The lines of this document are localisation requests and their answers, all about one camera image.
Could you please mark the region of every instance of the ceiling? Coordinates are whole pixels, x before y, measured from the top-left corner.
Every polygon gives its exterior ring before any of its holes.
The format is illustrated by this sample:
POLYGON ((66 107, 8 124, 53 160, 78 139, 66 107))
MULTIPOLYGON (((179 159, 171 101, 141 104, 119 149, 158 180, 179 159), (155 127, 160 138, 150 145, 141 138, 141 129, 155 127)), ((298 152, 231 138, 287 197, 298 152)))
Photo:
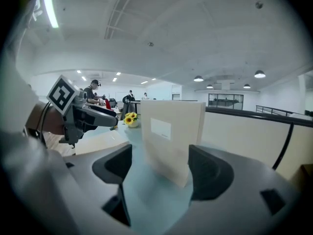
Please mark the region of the ceiling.
POLYGON ((25 38, 33 73, 102 70, 205 89, 259 90, 313 69, 312 44, 285 0, 53 0, 25 38), (256 8, 260 1, 263 7, 256 8), (263 70, 266 78, 256 79, 263 70), (194 82, 201 75, 204 82, 194 82))
POLYGON ((74 82, 74 84, 80 85, 84 83, 82 76, 84 76, 88 83, 92 80, 97 79, 100 81, 102 85, 135 85, 135 86, 149 86, 152 84, 157 84, 160 80, 151 80, 151 78, 144 76, 136 76, 131 74, 120 74, 116 75, 115 72, 110 71, 99 71, 99 70, 81 70, 81 73, 77 73, 77 71, 62 71, 57 72, 57 75, 63 75, 74 82))

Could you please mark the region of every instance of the sunflower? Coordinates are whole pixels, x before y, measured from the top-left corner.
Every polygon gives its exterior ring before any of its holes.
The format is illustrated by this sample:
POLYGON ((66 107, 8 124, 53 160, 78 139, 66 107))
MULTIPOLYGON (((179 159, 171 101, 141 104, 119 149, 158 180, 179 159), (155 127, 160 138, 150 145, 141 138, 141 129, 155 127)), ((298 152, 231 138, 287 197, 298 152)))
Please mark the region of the sunflower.
POLYGON ((134 120, 130 117, 130 116, 127 116, 125 119, 124 119, 124 122, 128 125, 132 124, 134 122, 134 120))
POLYGON ((130 117, 132 117, 132 118, 136 118, 137 117, 137 113, 135 113, 135 112, 132 112, 132 113, 130 113, 130 115, 129 115, 130 117))

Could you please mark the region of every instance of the window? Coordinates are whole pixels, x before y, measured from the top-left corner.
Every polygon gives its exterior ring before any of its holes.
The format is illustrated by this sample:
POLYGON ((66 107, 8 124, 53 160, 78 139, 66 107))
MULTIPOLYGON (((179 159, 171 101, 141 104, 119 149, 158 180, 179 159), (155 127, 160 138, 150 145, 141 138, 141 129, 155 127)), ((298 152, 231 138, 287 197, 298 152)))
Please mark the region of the window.
POLYGON ((242 110, 244 95, 236 94, 209 94, 209 107, 242 110))

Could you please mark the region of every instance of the table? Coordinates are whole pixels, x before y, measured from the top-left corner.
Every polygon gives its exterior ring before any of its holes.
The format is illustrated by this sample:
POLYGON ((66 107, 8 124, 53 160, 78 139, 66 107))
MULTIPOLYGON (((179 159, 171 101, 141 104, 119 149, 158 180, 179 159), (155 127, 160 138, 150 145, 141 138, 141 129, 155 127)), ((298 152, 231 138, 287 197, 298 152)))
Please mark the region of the table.
MULTIPOLYGON (((191 173, 185 188, 180 188, 155 173, 146 164, 141 128, 128 128, 119 121, 116 131, 133 145, 132 166, 123 183, 131 229, 139 234, 159 235, 168 230, 187 211, 193 191, 191 173)), ((98 127, 84 134, 84 139, 110 131, 98 127)))

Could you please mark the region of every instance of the flower vase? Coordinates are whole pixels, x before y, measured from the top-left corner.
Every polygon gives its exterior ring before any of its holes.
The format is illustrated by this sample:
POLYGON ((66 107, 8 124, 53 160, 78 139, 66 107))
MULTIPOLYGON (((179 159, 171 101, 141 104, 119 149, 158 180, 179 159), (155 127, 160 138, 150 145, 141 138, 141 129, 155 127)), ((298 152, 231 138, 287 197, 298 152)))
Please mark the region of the flower vase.
POLYGON ((134 121, 132 124, 129 124, 128 127, 136 128, 139 125, 138 120, 134 121))

